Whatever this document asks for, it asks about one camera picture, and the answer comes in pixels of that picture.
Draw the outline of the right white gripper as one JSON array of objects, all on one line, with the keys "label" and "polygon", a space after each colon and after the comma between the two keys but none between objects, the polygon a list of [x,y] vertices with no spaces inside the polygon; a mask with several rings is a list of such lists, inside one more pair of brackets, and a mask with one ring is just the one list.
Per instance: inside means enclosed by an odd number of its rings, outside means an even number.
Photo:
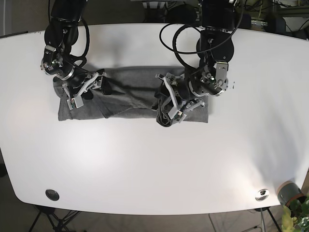
[{"label": "right white gripper", "polygon": [[68,96],[66,101],[70,110],[82,107],[83,99],[92,100],[94,95],[91,90],[100,90],[103,95],[112,94],[112,87],[106,77],[105,69],[79,73],[68,82],[64,82],[62,89]]}]

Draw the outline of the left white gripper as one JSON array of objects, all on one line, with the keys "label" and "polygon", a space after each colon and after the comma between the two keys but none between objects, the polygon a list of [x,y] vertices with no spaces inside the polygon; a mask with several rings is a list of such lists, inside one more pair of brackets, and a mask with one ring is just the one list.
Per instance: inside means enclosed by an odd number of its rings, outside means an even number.
[{"label": "left white gripper", "polygon": [[202,97],[196,97],[191,92],[189,78],[184,73],[178,76],[157,74],[155,77],[161,81],[151,107],[157,112],[157,123],[181,123],[190,112],[206,106]]}]

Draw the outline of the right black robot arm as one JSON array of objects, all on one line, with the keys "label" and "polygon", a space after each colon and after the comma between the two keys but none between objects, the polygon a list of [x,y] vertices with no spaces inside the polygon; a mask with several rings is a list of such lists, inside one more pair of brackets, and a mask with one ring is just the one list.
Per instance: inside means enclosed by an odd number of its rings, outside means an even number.
[{"label": "right black robot arm", "polygon": [[[41,69],[47,75],[54,75],[62,84],[67,95],[69,109],[80,108],[84,100],[93,99],[93,90],[111,95],[112,88],[105,76],[105,70],[88,71],[86,55],[90,47],[90,31],[83,18],[87,6],[85,0],[56,0],[48,3],[49,25],[44,33],[44,55]],[[72,46],[77,42],[79,23],[85,28],[86,43],[80,56],[71,54]]]}]

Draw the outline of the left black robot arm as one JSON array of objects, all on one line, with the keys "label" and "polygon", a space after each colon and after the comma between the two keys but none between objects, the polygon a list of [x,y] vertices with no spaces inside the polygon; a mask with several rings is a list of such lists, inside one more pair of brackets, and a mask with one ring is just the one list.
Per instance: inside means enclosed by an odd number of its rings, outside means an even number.
[{"label": "left black robot arm", "polygon": [[228,88],[227,72],[229,61],[234,55],[232,36],[240,26],[235,22],[235,6],[242,1],[236,0],[201,0],[201,26],[197,29],[200,38],[196,50],[192,52],[200,58],[199,67],[194,68],[182,58],[183,52],[177,49],[177,38],[182,31],[190,28],[184,24],[174,34],[172,51],[176,59],[184,66],[184,73],[173,75],[157,74],[161,85],[153,105],[157,112],[156,121],[163,127],[181,123],[188,113],[205,107],[205,98],[220,96]]}]

